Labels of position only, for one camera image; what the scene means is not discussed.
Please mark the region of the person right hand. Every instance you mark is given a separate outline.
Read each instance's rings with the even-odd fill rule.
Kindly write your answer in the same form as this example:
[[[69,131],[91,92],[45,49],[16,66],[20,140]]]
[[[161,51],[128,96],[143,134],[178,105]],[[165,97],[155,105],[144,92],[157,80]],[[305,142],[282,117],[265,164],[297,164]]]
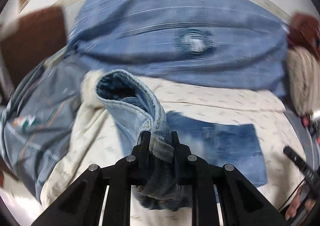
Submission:
[[[297,209],[300,206],[300,196],[301,196],[301,192],[303,190],[303,186],[301,186],[298,190],[297,193],[295,195],[295,197],[293,198],[293,200],[291,201],[289,208],[287,209],[286,213],[285,213],[285,219],[289,220],[290,218],[295,217],[296,213],[297,213]],[[311,209],[313,208],[314,204],[316,203],[315,200],[313,199],[308,199],[305,204],[304,204],[304,209],[307,212],[310,212]]]

